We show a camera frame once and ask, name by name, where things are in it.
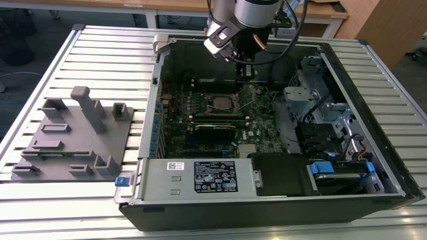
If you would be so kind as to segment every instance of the gray 3d-printed holder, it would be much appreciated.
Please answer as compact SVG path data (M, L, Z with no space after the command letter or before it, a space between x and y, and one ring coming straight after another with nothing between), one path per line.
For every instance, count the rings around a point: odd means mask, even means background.
M43 105L45 118L21 152L12 180L29 182L113 181L127 147L134 108L116 102L103 107L89 88L75 86L67 106L60 98Z

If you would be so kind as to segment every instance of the metal bracket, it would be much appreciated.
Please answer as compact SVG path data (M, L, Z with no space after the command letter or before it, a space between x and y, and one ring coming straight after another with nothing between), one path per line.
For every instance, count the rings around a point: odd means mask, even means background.
M163 53L166 50L170 49L170 44L174 41L170 40L170 35L168 34L156 34L154 36L154 41L152 41L152 49L155 54Z

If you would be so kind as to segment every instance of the desk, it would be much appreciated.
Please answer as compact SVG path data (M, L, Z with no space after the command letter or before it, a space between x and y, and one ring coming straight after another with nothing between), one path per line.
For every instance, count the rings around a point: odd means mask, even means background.
M208 17L206 0L5 0L0 1L0 7L45 9L81 12L104 12L123 14L144 14L148 28L159 28L159 15ZM302 15L302 6L296 14ZM316 26L327 25L319 37L334 38L343 20L348 14L336 12L330 4L310 2L306 23L307 29L319 29Z

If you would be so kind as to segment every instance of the aluminum extrusion table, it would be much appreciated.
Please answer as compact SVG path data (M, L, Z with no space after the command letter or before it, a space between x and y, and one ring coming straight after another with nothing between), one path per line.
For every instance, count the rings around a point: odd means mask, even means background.
M423 239L427 200L399 210L376 212L351 223L140 232L115 204L113 182L9 182L12 167L44 118L39 110L44 98L68 98L73 86L88 86L91 98L100 99L103 106L119 100L135 108L122 172L136 169L158 33L203 34L105 26L85 26L71 32L0 144L0 239ZM332 46L410 172L426 189L427 117L371 47L355 40L300 40ZM77 104L69 98L64 102ZM131 191L127 187L120 192L130 196Z

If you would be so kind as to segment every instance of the floor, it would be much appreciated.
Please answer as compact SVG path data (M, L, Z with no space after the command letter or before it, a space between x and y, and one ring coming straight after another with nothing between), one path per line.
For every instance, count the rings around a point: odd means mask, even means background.
M31 17L37 33L27 38L27 42L35 52L35 60L20 67L11 67L0 60L0 82L7 87L5 91L0 93L0 140L24 106L23 103L4 103L1 101L24 102L40 79L36 75L1 77L3 72L36 72L43 74L75 24L135 27L136 22L139 26L147 26L146 17L132 14L60 11L59 16L60 19L53 20L47 10L33 10ZM170 20L174 21L174 24L168 24L170 21L164 16L159 17L162 28L203 30L207 24L207 19L202 17L183 16L179 19ZM414 62L411 56L404 56L392 72L415 101L427 111L427 57Z

